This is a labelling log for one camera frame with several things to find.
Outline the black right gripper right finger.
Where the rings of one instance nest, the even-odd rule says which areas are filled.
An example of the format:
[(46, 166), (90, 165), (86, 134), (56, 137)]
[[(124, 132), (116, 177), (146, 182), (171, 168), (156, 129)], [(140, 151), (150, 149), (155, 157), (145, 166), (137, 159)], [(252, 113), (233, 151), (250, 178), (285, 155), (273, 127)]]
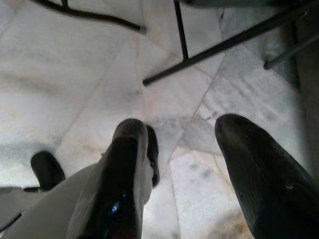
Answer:
[(264, 129), (220, 116), (215, 136), (246, 223), (257, 239), (316, 239), (319, 185)]

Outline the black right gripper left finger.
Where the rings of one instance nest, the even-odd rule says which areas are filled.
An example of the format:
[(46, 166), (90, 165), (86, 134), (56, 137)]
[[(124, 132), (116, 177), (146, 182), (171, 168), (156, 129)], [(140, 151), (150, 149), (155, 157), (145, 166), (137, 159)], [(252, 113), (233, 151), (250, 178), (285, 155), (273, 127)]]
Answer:
[(122, 121), (101, 159), (70, 177), (50, 152), (37, 152), (39, 186), (4, 189), (5, 238), (139, 239), (158, 156), (154, 129), (139, 119)]

